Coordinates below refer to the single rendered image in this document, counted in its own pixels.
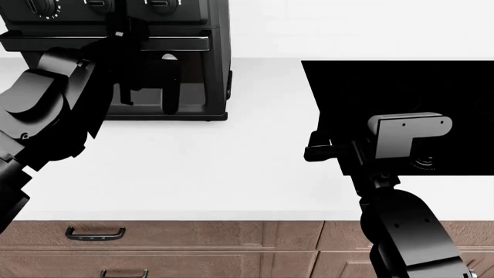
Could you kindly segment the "wide brown wooden drawer front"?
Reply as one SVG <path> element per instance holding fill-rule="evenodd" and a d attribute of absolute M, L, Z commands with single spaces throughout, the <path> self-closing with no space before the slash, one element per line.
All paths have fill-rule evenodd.
<path fill-rule="evenodd" d="M 98 278 L 149 270 L 148 278 L 309 278 L 316 252 L 2 252 L 0 278 Z"/>
<path fill-rule="evenodd" d="M 104 242 L 68 240 L 74 234 L 114 234 Z M 307 251 L 316 248 L 323 222 L 284 221 L 15 221 L 0 234 L 1 247 L 124 246 L 159 249 L 274 249 Z"/>

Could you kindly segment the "black glass cooktop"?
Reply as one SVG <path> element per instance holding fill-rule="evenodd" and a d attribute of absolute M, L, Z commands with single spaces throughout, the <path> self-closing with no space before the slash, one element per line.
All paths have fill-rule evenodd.
<path fill-rule="evenodd" d="M 494 61 L 327 60 L 302 63 L 320 111 L 321 143 L 337 147 L 344 173 L 494 175 Z M 440 137 L 413 140 L 402 158 L 376 159 L 377 115 L 437 113 L 452 120 Z"/>

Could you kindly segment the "black toaster oven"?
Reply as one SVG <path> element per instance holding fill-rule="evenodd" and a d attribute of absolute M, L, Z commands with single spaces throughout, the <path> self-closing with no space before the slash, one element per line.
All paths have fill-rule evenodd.
<path fill-rule="evenodd" d="M 0 16 L 6 32 L 20 32 L 24 36 L 107 36 L 106 13 L 112 11 L 90 8 L 84 0 L 59 0 L 62 6 L 58 18 L 38 18 L 25 0 L 0 0 Z M 211 49 L 199 53 L 205 80 L 205 103 L 197 111 L 130 120 L 226 120 L 226 103 L 231 96 L 231 41 L 228 0 L 179 0 L 177 8 L 154 8 L 147 0 L 127 0 L 130 16 L 148 22 L 152 36 L 210 36 Z M 44 52 L 22 51 L 29 68 L 35 68 Z M 148 53 L 171 51 L 143 51 L 145 76 Z M 108 120 L 125 120 L 122 117 Z"/>

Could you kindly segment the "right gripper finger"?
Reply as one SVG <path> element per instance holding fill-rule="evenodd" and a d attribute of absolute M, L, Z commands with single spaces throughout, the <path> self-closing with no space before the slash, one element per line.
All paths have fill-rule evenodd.
<path fill-rule="evenodd" d="M 333 149 L 330 137 L 320 131 L 310 134 L 308 145 L 304 149 L 305 161 L 326 161 L 333 158 Z"/>

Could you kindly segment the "large black dial with markings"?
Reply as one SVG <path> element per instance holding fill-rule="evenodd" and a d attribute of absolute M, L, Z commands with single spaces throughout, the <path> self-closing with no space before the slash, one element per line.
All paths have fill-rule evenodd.
<path fill-rule="evenodd" d="M 59 17 L 62 6 L 59 0 L 25 0 L 32 13 L 38 18 L 52 20 Z"/>

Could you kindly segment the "narrow brown wooden drawer front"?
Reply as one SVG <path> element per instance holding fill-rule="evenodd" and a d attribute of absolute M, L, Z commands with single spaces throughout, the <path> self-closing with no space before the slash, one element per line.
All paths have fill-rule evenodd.
<path fill-rule="evenodd" d="M 494 249 L 494 221 L 442 221 L 460 249 Z M 317 249 L 324 252 L 368 251 L 372 243 L 357 221 L 325 222 Z"/>
<path fill-rule="evenodd" d="M 311 278 L 377 278 L 370 252 L 320 252 Z M 462 251 L 462 260 L 478 278 L 494 278 L 494 251 Z"/>

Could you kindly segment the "toaster oven glass door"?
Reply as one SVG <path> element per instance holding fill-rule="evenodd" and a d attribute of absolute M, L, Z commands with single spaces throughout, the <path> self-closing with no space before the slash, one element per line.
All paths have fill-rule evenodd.
<path fill-rule="evenodd" d="M 114 85 L 108 110 L 110 119 L 177 115 L 197 111 L 205 103 L 205 80 L 201 54 L 148 53 L 141 90 L 131 90 L 132 104 L 123 103 L 120 85 Z"/>

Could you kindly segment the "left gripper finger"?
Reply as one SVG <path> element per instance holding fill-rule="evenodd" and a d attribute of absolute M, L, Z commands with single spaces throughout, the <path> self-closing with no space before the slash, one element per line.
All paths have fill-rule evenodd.
<path fill-rule="evenodd" d="M 119 83 L 120 103 L 133 106 L 134 102 L 131 99 L 131 89 L 127 83 Z"/>
<path fill-rule="evenodd" d="M 130 36 L 137 41 L 147 41 L 150 36 L 148 22 L 134 18 L 127 11 L 127 0 L 111 0 L 113 10 L 106 13 L 108 36 Z"/>

